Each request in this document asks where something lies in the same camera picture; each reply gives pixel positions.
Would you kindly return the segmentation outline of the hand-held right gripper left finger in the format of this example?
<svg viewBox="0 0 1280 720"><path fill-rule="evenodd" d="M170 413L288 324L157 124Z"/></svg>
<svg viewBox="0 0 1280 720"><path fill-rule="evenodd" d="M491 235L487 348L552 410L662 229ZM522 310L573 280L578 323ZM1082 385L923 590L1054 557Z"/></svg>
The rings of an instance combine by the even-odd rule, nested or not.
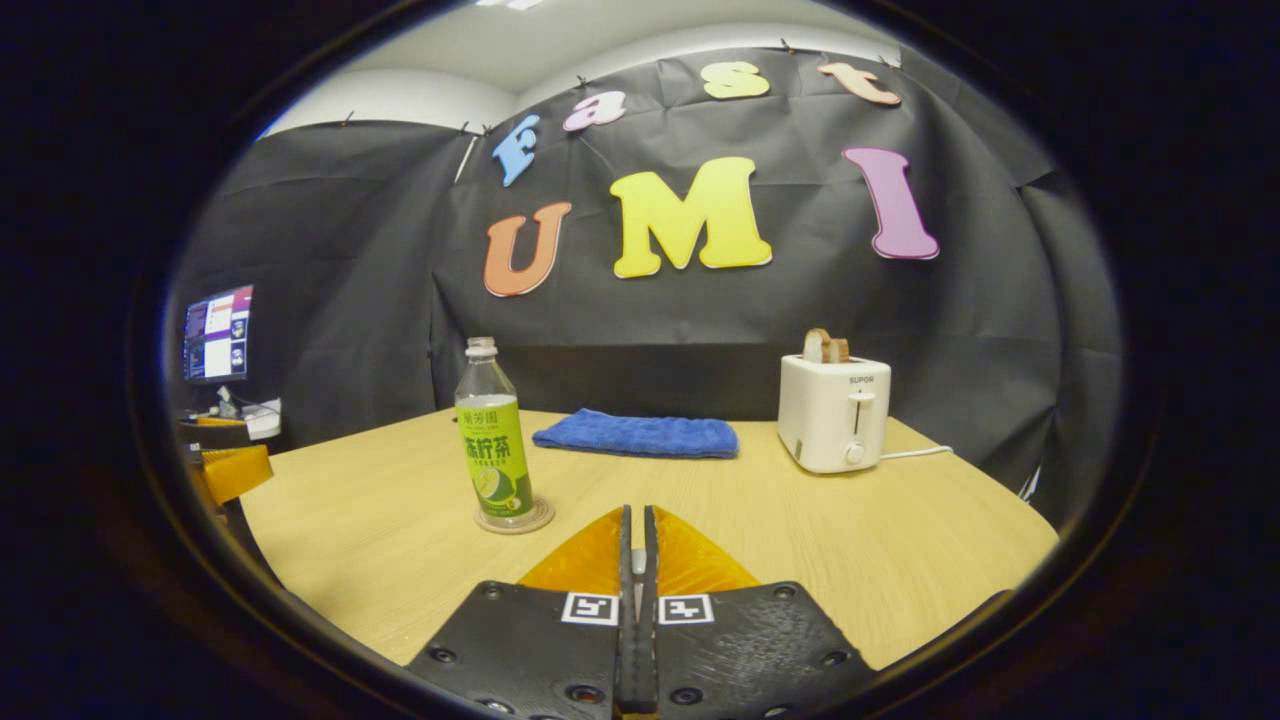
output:
<svg viewBox="0 0 1280 720"><path fill-rule="evenodd" d="M477 583L406 670L509 719L620 719L637 629L632 512L588 524L516 583Z"/></svg>

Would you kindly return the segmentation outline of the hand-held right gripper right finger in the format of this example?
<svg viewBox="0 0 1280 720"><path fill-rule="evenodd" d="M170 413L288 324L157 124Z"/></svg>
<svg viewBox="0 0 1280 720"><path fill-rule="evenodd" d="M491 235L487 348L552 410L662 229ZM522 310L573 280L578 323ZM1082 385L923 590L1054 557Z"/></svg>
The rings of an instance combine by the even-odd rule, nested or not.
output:
<svg viewBox="0 0 1280 720"><path fill-rule="evenodd" d="M764 584L675 514L649 506L640 711L655 719L803 719L876 671L796 582Z"/></svg>

